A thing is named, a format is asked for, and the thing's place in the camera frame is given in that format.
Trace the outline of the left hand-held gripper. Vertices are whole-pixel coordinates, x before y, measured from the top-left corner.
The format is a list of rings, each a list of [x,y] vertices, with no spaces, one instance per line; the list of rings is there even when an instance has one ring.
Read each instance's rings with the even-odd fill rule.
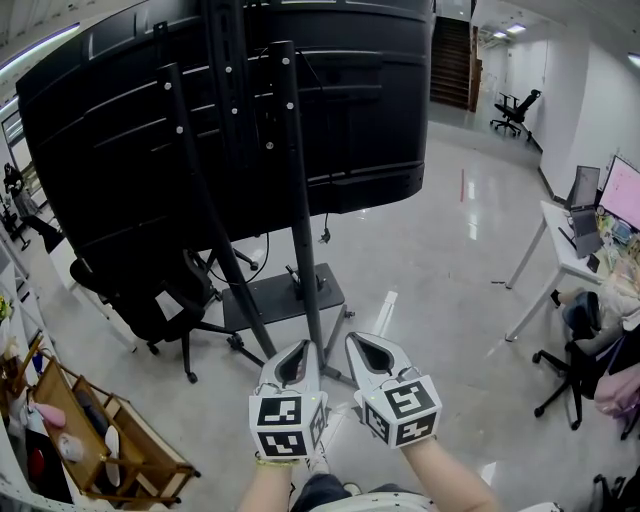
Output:
[[[262,367],[260,382],[249,396],[250,430],[260,458],[313,456],[328,423],[328,395],[278,386],[320,387],[316,344],[301,340],[278,352]]]

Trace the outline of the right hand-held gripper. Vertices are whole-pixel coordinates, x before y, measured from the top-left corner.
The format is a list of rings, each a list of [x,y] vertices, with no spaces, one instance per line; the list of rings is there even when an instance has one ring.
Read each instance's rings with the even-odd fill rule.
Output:
[[[349,332],[345,349],[352,378],[362,389],[354,394],[361,421],[375,437],[399,449],[436,435],[442,402],[431,377],[422,376],[400,345]],[[390,384],[380,386],[387,379]]]

